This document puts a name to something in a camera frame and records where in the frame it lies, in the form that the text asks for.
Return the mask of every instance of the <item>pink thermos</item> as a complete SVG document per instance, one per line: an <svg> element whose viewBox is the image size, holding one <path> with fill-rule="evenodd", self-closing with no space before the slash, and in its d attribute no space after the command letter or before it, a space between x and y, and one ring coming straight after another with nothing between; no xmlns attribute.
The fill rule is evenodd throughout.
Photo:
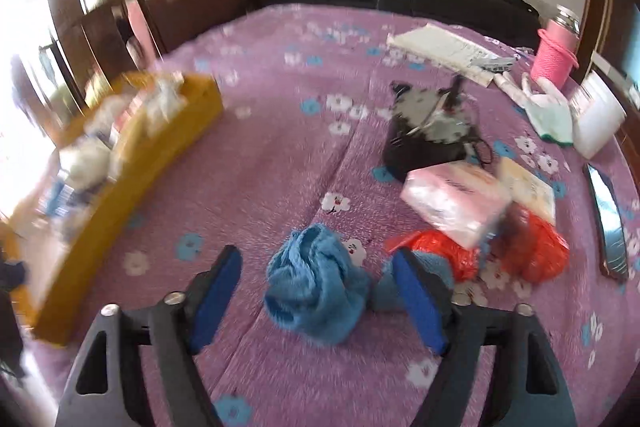
<svg viewBox="0 0 640 427"><path fill-rule="evenodd" d="M558 13L549 19L546 30L538 30L540 45L531 68L534 80L544 76L558 89L564 86L572 68L578 67L574 51L580 36L578 17L564 6L558 6Z"/></svg>

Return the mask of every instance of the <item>white container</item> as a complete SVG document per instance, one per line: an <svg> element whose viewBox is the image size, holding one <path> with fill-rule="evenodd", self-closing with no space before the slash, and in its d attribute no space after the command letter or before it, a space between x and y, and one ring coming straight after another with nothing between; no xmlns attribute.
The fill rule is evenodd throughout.
<svg viewBox="0 0 640 427"><path fill-rule="evenodd" d="M607 84L591 71L569 100L574 147L590 160L613 137L626 113Z"/></svg>

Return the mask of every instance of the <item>screw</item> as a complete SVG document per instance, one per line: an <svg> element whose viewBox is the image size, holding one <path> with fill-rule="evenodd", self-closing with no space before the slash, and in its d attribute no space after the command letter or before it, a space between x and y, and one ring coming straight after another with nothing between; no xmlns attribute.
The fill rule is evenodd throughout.
<svg viewBox="0 0 640 427"><path fill-rule="evenodd" d="M530 317L531 315L533 315L533 308L528 304L518 304L516 306L516 312L518 313L518 315Z"/></svg>
<svg viewBox="0 0 640 427"><path fill-rule="evenodd" d="M457 306L469 306L469 304L471 304L471 297L466 293L454 293L451 297L451 302Z"/></svg>
<svg viewBox="0 0 640 427"><path fill-rule="evenodd" d="M184 302L186 295L182 292L171 292L164 298L164 303L169 306L174 306Z"/></svg>
<svg viewBox="0 0 640 427"><path fill-rule="evenodd" d="M117 304L107 304L104 308L100 310L100 314L103 317L111 317L111 315L115 315L118 313L120 307Z"/></svg>

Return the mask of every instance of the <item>glove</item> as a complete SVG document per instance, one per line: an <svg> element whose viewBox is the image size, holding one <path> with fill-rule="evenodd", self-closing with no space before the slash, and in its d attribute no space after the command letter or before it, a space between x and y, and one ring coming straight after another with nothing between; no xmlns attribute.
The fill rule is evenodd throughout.
<svg viewBox="0 0 640 427"><path fill-rule="evenodd" d="M544 141L561 146L573 145L574 122L569 103L548 78L536 80L544 94L531 92L527 73L522 74L522 90L507 71L494 75L494 81L500 90L525 110L533 129Z"/></svg>

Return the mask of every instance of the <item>purple tablecloth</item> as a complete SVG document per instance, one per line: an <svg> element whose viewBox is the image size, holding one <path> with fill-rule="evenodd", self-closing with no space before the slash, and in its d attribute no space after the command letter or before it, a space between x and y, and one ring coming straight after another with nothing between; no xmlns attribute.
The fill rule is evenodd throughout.
<svg viewBox="0 0 640 427"><path fill-rule="evenodd" d="M77 339L103 304L132 309L158 301L233 243L244 257L241 282L214 344L197 360L212 401L234 393L235 420L247 416L251 426L409 425L438 359L407 316L366 312L344 344L318 347L272 324L262 295L266 265L291 229L325 223L355 241L356 255L376 277L383 241L423 227L399 200L401 185L380 168L380 153L391 81L450 83L446 68L385 46L389 32L425 22L368 10L274 6L165 57L161 69L213 73L226 111L164 174L117 240L82 308ZM473 31L453 30L500 55L514 54ZM527 63L521 60L514 76ZM532 304L564 371L578 423L596 426L640 357L640 276L632 270L620 286L600 274L583 158L542 142L495 86L468 82L465 90L497 155L514 158L554 187L557 228L571 247L568 268L551 282L532 288L489 261L465 290L491 307ZM640 268L640 203L618 145L612 140L593 163L613 181L630 263ZM479 418L491 354L483 350L465 425ZM166 426L158 369L151 357L144 363L154 415Z"/></svg>

